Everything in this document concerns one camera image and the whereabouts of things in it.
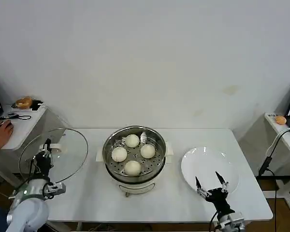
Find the orange object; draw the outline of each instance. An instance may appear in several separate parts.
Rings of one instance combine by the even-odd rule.
[[[275,120],[276,120],[276,123],[278,123],[280,125],[284,125],[287,122],[286,118],[283,116],[276,116]]]
[[[15,104],[17,108],[19,109],[29,109],[32,105],[32,99],[31,97],[24,97],[24,98],[18,99],[15,102]]]

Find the white plate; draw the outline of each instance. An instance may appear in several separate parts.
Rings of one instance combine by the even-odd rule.
[[[210,147],[196,147],[187,152],[182,159],[182,173],[187,183],[196,191],[198,178],[203,189],[221,187],[216,172],[229,182],[229,194],[235,191],[239,182],[239,173],[228,160],[228,156]]]

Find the white wall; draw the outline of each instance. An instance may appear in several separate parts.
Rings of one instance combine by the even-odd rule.
[[[0,96],[74,127],[231,128],[290,89],[290,0],[0,1]]]

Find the white desk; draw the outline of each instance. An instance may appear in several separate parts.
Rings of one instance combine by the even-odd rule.
[[[3,116],[5,116],[7,113],[11,111],[10,106],[4,105],[3,111],[4,111]],[[31,119],[29,120],[11,119],[11,122],[14,126],[14,131],[8,143],[5,146],[3,146],[2,152],[18,150],[25,141],[25,139],[28,137],[28,135],[31,133],[37,122],[40,120],[42,115],[45,113],[45,111],[46,108],[41,107],[39,111],[35,112],[16,112],[19,115],[30,115]],[[12,186],[16,187],[21,183],[21,181],[18,178],[16,178],[9,170],[9,168],[7,167],[7,162],[11,162],[11,160],[13,162],[17,162],[18,158],[9,159],[7,156],[3,155],[2,152],[0,151],[0,177],[5,179]]]
[[[287,128],[287,124],[285,125],[279,125],[275,121],[275,116],[277,116],[275,113],[266,113],[264,117],[269,122],[269,124],[273,127],[276,133],[279,133]],[[288,150],[290,151],[290,132],[286,133],[281,137],[281,140],[286,145]],[[278,198],[284,198],[287,205],[290,208],[290,181],[286,184],[284,184],[281,180],[276,181],[279,190],[277,191],[277,197]],[[274,198],[275,197],[275,191],[264,191],[263,192],[266,198]]]
[[[166,141],[172,143],[172,163],[164,167],[153,190],[128,198],[111,181],[105,165],[95,161],[97,149],[115,129],[77,130],[88,140],[88,158],[83,168],[65,181],[66,193],[46,201],[50,221],[210,221],[214,206],[189,187],[180,169],[183,155],[195,146],[214,147],[232,157],[240,173],[238,188],[228,197],[233,210],[242,212],[247,221],[273,217],[243,152],[228,129],[157,129]]]
[[[280,124],[276,123],[275,116],[277,116],[275,113],[266,113],[264,115],[265,119],[273,127],[273,129],[275,130],[276,133],[279,133],[279,132],[289,128],[287,126],[287,124],[280,125]],[[281,138],[281,140],[283,141],[283,143],[286,145],[286,147],[290,151],[290,133],[288,132],[288,133],[284,134],[284,136]]]

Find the glass pot lid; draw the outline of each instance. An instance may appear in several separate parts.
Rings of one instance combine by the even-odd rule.
[[[88,142],[81,132],[67,128],[43,132],[31,140],[21,153],[18,168],[24,179],[33,172],[41,171],[37,158],[41,154],[46,155],[43,148],[50,151],[47,155],[51,166],[48,177],[53,183],[74,175],[83,166],[88,155]]]

